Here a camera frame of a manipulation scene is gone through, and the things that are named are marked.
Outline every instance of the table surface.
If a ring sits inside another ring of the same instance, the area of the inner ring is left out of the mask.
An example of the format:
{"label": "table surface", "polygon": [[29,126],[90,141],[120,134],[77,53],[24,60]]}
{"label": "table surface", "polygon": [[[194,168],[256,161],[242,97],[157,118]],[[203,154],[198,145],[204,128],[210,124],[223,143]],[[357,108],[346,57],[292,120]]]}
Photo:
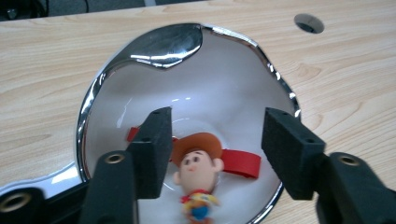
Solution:
{"label": "table surface", "polygon": [[[321,34],[299,29],[308,13]],[[396,189],[396,4],[218,0],[0,23],[0,186],[74,159],[83,96],[121,46],[154,28],[196,21],[254,39],[297,95],[302,122],[367,161]],[[316,223],[315,203],[285,192],[267,223]]]}

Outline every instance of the wooden desk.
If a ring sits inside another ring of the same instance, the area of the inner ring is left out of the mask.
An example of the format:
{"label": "wooden desk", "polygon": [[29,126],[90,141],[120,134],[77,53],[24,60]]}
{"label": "wooden desk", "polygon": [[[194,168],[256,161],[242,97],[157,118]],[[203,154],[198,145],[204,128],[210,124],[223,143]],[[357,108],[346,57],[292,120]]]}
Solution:
{"label": "wooden desk", "polygon": [[[294,24],[321,19],[323,33]],[[78,110],[96,71],[126,42],[171,23],[248,35],[296,92],[303,123],[366,160],[396,189],[396,4],[219,0],[0,23],[0,186],[74,159]],[[268,223],[317,222],[313,202],[284,193]]]}

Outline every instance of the wood grain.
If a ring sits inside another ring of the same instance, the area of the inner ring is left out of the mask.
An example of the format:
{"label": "wood grain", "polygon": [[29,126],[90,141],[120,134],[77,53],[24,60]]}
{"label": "wood grain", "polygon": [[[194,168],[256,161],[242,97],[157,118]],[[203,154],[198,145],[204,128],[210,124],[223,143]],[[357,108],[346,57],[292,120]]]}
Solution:
{"label": "wood grain", "polygon": [[[74,159],[80,103],[117,49],[154,28],[196,21],[254,39],[296,92],[327,153],[366,160],[396,189],[396,4],[219,0],[0,23],[0,186]],[[323,33],[300,30],[299,13]],[[266,223],[316,223],[313,202],[284,193]]]}

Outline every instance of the toy face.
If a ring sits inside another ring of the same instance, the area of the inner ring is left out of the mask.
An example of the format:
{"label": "toy face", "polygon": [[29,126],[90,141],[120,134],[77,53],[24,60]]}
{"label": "toy face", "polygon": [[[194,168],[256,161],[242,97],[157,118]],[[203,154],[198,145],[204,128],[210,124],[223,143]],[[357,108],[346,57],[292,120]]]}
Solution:
{"label": "toy face", "polygon": [[179,181],[186,194],[196,189],[211,191],[216,184],[217,172],[222,170],[220,159],[210,159],[209,155],[197,148],[186,154],[180,164]]}

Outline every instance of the silver metal edge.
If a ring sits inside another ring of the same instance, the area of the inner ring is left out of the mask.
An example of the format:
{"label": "silver metal edge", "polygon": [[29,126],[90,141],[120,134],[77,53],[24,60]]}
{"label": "silver metal edge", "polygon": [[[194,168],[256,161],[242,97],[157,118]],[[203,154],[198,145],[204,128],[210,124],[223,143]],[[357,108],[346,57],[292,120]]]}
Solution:
{"label": "silver metal edge", "polygon": [[[276,71],[275,67],[271,64],[271,62],[268,60],[267,56],[265,53],[262,51],[262,49],[259,47],[259,45],[250,39],[249,37],[245,35],[238,34],[236,32],[217,27],[217,26],[211,26],[208,24],[199,24],[197,23],[196,25],[200,25],[202,30],[207,30],[209,31],[212,35],[220,35],[225,38],[231,39],[235,42],[241,43],[249,47],[253,52],[255,52],[258,57],[262,60],[263,64],[266,64],[266,69],[267,71],[270,72],[270,74],[273,75],[274,78],[280,83],[280,85],[285,89],[286,93],[289,94],[290,100],[293,104],[294,107],[294,117],[297,119],[301,119],[301,109],[299,107],[297,98],[295,93],[291,90],[289,85],[286,83],[286,81],[282,78],[282,76]],[[109,60],[111,63],[116,64],[117,67],[121,67],[124,65],[124,63],[117,63],[112,60],[115,59],[115,57],[118,55],[115,54],[114,57]],[[88,181],[90,179],[90,176],[87,172],[86,163],[84,161],[85,157],[85,133],[86,133],[86,128],[87,128],[87,120],[89,119],[90,116],[90,111],[92,104],[101,89],[102,85],[106,81],[108,77],[110,77],[115,71],[116,71],[116,66],[112,67],[105,67],[103,68],[96,76],[96,78],[93,80],[91,86],[89,87],[89,90],[87,94],[84,97],[83,103],[81,105],[81,108],[79,110],[79,116],[78,116],[78,126],[77,126],[77,132],[76,132],[76,156],[77,156],[77,166],[78,166],[78,171],[81,177],[81,180],[83,182]],[[258,215],[256,215],[253,219],[251,219],[247,224],[250,223],[259,223],[263,221],[263,219],[269,214],[269,212],[272,210],[272,208],[275,206],[277,203],[277,200],[280,198],[280,195],[283,191],[283,184],[280,183],[278,186],[274,196],[272,199],[268,202],[268,204],[259,212]]]}

